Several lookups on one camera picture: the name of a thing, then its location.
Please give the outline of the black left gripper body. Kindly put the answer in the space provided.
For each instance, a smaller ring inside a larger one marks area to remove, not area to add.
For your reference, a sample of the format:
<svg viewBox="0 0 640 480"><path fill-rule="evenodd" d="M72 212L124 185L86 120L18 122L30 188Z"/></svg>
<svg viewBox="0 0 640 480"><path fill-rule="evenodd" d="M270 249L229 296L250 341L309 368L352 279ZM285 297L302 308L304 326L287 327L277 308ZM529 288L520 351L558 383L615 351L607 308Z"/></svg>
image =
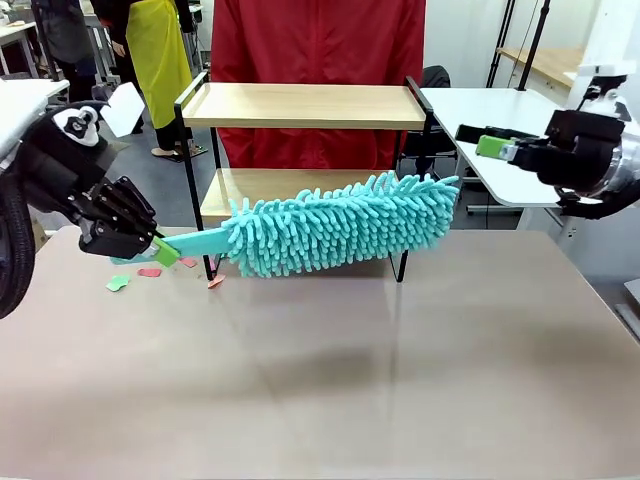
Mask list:
<svg viewBox="0 0 640 480"><path fill-rule="evenodd" d="M18 175L27 200L43 212L59 212L72 223L81 218L113 228L114 212L94 190L108 181L116 151L99 134L105 102L75 102L40 116L22 136Z"/></svg>

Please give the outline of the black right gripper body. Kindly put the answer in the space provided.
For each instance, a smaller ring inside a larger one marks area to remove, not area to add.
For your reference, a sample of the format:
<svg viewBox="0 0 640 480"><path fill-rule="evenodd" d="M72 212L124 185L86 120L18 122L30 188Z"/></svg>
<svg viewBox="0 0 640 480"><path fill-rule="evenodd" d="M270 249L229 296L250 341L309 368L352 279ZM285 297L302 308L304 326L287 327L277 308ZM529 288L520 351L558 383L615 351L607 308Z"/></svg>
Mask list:
<svg viewBox="0 0 640 480"><path fill-rule="evenodd" d="M603 179L624 123L614 117L556 110L545 131L552 152L543 182L560 188L591 189Z"/></svg>

